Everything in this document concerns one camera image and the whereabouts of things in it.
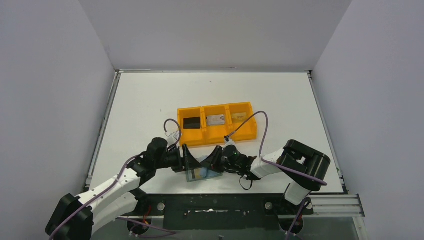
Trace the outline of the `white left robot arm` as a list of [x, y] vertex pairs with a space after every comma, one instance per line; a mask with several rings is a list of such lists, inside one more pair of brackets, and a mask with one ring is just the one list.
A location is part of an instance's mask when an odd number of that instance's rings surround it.
[[148, 207], [148, 195], [141, 186], [159, 169], [175, 173], [201, 168], [186, 144], [168, 145], [156, 137], [146, 151], [132, 156], [119, 173], [93, 189], [77, 196], [70, 193], [57, 204], [45, 232], [51, 240], [88, 240], [96, 229], [117, 217], [133, 212], [137, 206]]

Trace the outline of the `green card holder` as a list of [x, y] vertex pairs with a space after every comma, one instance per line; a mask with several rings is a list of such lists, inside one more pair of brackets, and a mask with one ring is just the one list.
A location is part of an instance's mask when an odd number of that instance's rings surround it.
[[200, 169], [201, 169], [202, 178], [193, 179], [192, 178], [192, 170], [189, 170], [189, 171], [185, 172], [186, 173], [186, 181], [188, 183], [196, 182], [196, 181], [204, 181], [204, 180], [208, 180], [208, 179], [221, 177], [223, 175], [223, 173], [221, 173], [221, 172], [216, 172], [216, 171], [210, 170], [210, 169], [205, 168], [205, 167], [202, 167]]

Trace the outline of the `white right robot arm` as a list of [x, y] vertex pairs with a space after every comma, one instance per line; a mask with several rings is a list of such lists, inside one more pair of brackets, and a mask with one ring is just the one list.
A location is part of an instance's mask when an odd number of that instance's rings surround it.
[[324, 179], [331, 159], [294, 139], [273, 153], [247, 156], [238, 150], [232, 139], [226, 138], [225, 145], [217, 146], [200, 164], [204, 169], [235, 174], [251, 183], [269, 175], [285, 173], [292, 182], [284, 193], [284, 200], [297, 206], [310, 193], [327, 186]]

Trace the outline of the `gold card with stripe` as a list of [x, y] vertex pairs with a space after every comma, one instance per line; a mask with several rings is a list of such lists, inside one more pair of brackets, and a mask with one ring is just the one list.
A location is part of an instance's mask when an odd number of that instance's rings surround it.
[[236, 112], [231, 114], [231, 119], [233, 123], [242, 123], [248, 118], [246, 112]]

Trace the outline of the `silver VIP card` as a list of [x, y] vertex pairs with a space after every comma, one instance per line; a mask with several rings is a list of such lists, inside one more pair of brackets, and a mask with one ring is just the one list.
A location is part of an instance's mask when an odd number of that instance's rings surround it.
[[206, 116], [206, 124], [208, 126], [221, 126], [221, 125], [225, 125], [225, 123], [226, 123], [226, 118], [224, 114]]

